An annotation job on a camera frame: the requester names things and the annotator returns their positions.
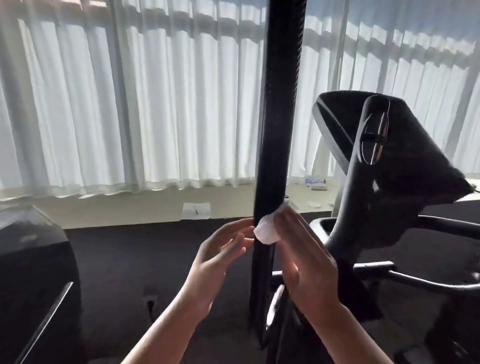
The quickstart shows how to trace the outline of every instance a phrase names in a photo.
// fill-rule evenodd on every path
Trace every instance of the person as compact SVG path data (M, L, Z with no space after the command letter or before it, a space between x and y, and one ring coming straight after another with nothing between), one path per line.
M274 217L283 279L336 364L393 364L340 303L335 260L305 220L290 207ZM235 259L253 244L253 220L228 223L198 250L182 289L122 364L177 364L196 326L209 313Z

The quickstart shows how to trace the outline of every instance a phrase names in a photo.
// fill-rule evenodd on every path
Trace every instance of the hand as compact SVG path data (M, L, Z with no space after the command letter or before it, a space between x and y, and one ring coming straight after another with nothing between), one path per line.
M342 307L336 262L307 222L289 206L274 216L282 275L291 298L312 324Z
M252 218L230 222L200 245L180 296L201 319L210 312L227 267L253 244L253 239L245 238L253 234L253 228Z

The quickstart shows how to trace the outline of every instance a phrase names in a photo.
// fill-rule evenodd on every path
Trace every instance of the curtain fold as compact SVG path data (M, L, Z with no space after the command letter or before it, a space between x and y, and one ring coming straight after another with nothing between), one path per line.
M0 198L252 183L266 0L0 1ZM312 106L405 99L480 173L474 0L309 1L288 181L332 175Z

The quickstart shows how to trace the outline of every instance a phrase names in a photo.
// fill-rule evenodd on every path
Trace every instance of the left hand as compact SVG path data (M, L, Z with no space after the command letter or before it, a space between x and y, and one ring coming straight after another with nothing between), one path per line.
M180 295L201 319L210 312L230 263L253 244L253 239L245 238L253 235L253 228L252 218L230 222L200 245Z

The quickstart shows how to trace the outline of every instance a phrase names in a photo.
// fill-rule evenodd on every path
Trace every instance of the black pole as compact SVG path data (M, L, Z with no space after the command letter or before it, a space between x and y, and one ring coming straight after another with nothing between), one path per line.
M255 225L285 197L306 0L270 0L268 6ZM273 246L255 240L249 320L260 343L264 339L273 256Z

